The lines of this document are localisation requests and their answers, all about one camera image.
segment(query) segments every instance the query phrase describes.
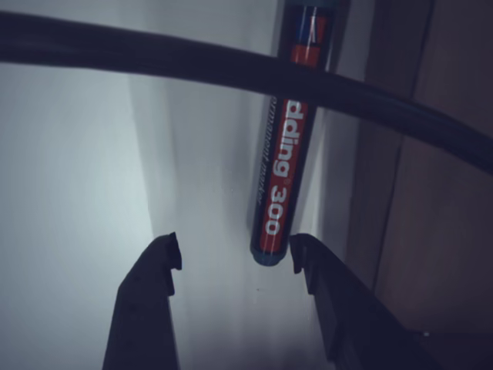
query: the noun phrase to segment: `white wall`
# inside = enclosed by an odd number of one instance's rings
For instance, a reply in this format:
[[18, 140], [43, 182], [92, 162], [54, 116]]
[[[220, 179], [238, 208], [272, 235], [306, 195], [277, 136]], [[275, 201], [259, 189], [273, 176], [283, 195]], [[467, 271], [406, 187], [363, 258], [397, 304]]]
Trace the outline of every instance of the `white wall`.
[[[117, 2], [13, 1], [117, 25]], [[0, 65], [0, 368], [101, 368], [153, 238], [127, 76]]]
[[[373, 2], [353, 3], [342, 57], [345, 74], [361, 78]], [[277, 11], [275, 0], [0, 4], [266, 54]], [[10, 341], [0, 345], [0, 368], [100, 367], [118, 283], [153, 235], [173, 230], [183, 253], [171, 298], [183, 369], [323, 366], [303, 276], [290, 256], [267, 268], [249, 252], [263, 96], [107, 72], [0, 66], [0, 74], [0, 299], [11, 302], [0, 308], [8, 322], [0, 343]], [[338, 155], [349, 160], [334, 188], [346, 202], [355, 121], [347, 127]], [[327, 209], [336, 209], [318, 205], [331, 183], [326, 150], [315, 140], [293, 231], [322, 237]], [[334, 234], [344, 234], [345, 217], [334, 218]]]

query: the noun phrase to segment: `wooden surface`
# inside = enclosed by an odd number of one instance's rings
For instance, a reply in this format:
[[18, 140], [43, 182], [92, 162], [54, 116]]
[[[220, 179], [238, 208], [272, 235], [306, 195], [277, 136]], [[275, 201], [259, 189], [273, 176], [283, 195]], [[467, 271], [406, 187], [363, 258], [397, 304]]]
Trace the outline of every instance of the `wooden surface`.
[[444, 370], [491, 370], [493, 335], [429, 334], [417, 335], [418, 343]]
[[[431, 0], [377, 0], [365, 82], [411, 97]], [[372, 288], [403, 136], [360, 125], [346, 263]]]
[[[415, 99], [493, 136], [492, 19], [437, 0]], [[408, 328], [492, 332], [492, 263], [493, 177], [405, 138], [377, 296]]]

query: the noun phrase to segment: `black cord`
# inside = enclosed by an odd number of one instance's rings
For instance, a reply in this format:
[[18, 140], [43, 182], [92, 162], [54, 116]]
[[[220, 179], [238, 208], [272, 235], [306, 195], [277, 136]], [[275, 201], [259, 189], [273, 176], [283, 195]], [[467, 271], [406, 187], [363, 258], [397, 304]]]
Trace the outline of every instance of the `black cord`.
[[0, 61], [172, 77], [289, 98], [369, 119], [493, 174], [493, 140], [380, 89], [203, 42], [0, 12]]

